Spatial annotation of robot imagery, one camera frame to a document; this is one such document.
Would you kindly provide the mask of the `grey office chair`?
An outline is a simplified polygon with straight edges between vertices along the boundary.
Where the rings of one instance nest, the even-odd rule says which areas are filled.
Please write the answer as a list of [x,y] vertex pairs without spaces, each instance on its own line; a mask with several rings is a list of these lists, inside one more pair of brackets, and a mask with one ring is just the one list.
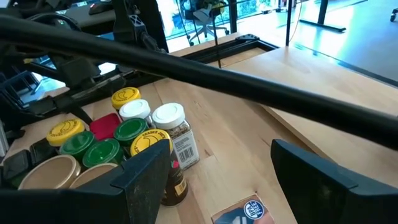
[[181,16],[186,21],[193,22],[195,35],[193,37],[187,35],[190,46],[194,45],[194,38],[199,38],[200,34],[204,34],[205,38],[208,34],[214,37],[216,30],[223,30],[229,35],[230,31],[226,27],[215,25],[215,19],[222,16],[227,6],[225,0],[179,0],[179,6]]

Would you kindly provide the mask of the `blue plastic wrap box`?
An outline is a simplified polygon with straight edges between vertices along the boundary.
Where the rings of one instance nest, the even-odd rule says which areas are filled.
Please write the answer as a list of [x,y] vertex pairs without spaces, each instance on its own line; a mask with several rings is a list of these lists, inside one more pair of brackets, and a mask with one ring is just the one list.
[[218,212],[211,220],[213,224],[275,224],[271,213],[257,194]]

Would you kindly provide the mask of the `black desk leg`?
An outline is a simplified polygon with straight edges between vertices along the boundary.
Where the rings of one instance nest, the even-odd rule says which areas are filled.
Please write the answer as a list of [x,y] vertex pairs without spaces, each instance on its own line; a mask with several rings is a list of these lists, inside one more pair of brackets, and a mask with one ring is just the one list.
[[339,33],[345,32],[346,31],[345,27],[337,27],[337,26],[331,26],[331,25],[325,24],[328,2],[329,2],[329,0],[321,0],[319,13],[318,13],[318,19],[316,22],[306,20],[306,19],[300,19],[299,21],[304,24],[308,24],[308,25],[315,26],[315,27],[320,27],[320,28],[330,30],[333,32],[339,32]]

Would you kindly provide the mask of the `white lid glass spice jar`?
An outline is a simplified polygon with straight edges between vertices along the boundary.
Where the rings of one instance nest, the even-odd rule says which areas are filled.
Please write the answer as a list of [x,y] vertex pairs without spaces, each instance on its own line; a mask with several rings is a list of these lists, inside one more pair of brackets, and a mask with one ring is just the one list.
[[181,104],[166,103],[158,107],[152,119],[157,128],[171,137],[181,169],[186,170],[200,160],[193,130]]
[[148,127],[155,128],[155,124],[152,120],[152,111],[146,100],[136,99],[126,103],[119,110],[119,115],[122,117],[123,121],[132,118],[144,119]]

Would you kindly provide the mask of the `tan lid furikake jar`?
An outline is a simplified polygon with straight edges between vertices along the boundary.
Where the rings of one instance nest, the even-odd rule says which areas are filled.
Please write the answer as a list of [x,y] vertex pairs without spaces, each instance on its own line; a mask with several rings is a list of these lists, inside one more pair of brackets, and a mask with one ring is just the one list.
[[80,174],[71,184],[71,189],[76,189],[77,187],[88,183],[89,181],[109,172],[110,170],[117,167],[117,164],[114,163],[105,163],[93,166],[82,174]]
[[18,189],[67,189],[80,172],[81,165],[73,156],[55,156],[32,169]]

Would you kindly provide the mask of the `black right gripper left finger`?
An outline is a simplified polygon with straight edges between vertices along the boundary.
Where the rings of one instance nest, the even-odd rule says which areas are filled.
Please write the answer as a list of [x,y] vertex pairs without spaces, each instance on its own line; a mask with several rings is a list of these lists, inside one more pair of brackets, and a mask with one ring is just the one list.
[[169,166],[164,139],[76,189],[0,190],[0,224],[154,224]]

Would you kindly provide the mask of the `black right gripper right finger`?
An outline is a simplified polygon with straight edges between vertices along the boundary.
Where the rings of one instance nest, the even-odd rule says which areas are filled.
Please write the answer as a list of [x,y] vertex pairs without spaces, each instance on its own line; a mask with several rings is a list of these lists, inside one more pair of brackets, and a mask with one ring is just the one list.
[[271,159],[298,224],[398,224],[398,188],[281,139]]

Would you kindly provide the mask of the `green lid glass spice jar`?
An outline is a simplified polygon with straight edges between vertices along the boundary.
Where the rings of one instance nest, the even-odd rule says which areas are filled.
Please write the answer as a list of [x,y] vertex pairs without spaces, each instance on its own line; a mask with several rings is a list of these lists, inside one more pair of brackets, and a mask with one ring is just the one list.
[[94,143],[83,156],[83,165],[91,168],[100,164],[120,164],[123,160],[123,150],[115,139],[105,139]]
[[114,131],[114,138],[124,147],[130,147],[135,138],[149,129],[146,120],[132,118],[123,121]]
[[69,138],[60,147],[60,153],[73,156],[82,161],[86,151],[96,142],[95,135],[90,131],[83,131]]

